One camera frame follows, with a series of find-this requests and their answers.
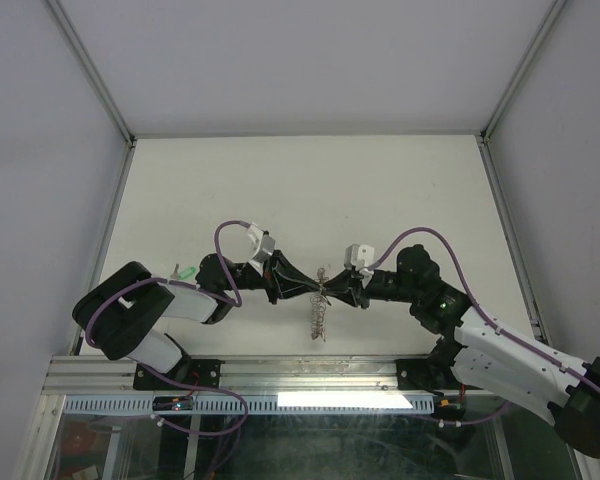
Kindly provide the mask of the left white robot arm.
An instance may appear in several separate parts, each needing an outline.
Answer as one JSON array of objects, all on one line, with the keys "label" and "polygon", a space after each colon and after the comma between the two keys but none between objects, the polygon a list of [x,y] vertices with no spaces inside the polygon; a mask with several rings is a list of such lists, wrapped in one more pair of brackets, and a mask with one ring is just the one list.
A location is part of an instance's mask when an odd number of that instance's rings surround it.
[{"label": "left white robot arm", "polygon": [[189,355],[171,337],[159,333],[156,323],[170,316],[215,325],[242,306],[243,290],[261,290],[275,304],[319,292],[321,285],[279,250],[259,266],[209,254],[193,284],[155,277],[143,264],[131,261],[81,298],[71,316],[89,346],[110,360],[129,358],[149,366],[164,386],[174,389],[188,380]]}]

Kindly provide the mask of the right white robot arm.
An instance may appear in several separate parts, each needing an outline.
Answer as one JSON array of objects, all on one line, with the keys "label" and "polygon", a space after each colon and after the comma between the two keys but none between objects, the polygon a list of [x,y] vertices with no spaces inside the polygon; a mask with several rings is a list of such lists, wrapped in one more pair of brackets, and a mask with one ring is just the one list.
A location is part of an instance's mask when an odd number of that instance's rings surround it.
[{"label": "right white robot arm", "polygon": [[354,307],[401,302],[439,339],[428,356],[432,383],[489,391],[553,427],[574,450],[600,459],[600,357],[587,362],[527,337],[445,282],[423,246],[402,249],[395,271],[347,269],[325,286]]}]

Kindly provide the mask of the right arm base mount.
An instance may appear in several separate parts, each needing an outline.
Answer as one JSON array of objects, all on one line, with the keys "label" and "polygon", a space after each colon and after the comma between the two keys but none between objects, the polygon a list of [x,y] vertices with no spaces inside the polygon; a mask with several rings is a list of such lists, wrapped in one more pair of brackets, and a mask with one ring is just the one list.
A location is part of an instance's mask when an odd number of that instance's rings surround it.
[{"label": "right arm base mount", "polygon": [[445,371],[424,358],[401,358],[395,361],[397,387],[401,391],[422,390],[440,395],[453,386]]}]

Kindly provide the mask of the metal disc with keyrings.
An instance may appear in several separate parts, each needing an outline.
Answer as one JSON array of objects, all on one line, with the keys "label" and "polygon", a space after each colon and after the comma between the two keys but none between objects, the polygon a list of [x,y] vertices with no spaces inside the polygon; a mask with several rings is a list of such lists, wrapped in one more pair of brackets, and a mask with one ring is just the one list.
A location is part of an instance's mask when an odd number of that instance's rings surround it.
[{"label": "metal disc with keyrings", "polygon": [[330,301],[325,294],[324,284],[328,281],[326,270],[320,267],[316,272],[318,290],[313,292],[311,302],[311,339],[326,341],[325,314]]}]

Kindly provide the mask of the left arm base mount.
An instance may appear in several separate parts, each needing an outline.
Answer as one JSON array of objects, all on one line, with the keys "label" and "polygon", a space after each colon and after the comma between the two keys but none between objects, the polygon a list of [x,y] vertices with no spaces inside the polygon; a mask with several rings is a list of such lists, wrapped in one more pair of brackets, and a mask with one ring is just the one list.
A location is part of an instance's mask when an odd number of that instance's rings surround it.
[{"label": "left arm base mount", "polygon": [[[191,357],[186,361],[179,362],[171,371],[163,373],[163,376],[178,383],[192,386],[217,388],[221,374],[222,360],[211,358]],[[137,364],[133,381],[133,389],[136,391],[169,391],[181,390],[181,387],[164,381],[155,376],[144,365]]]}]

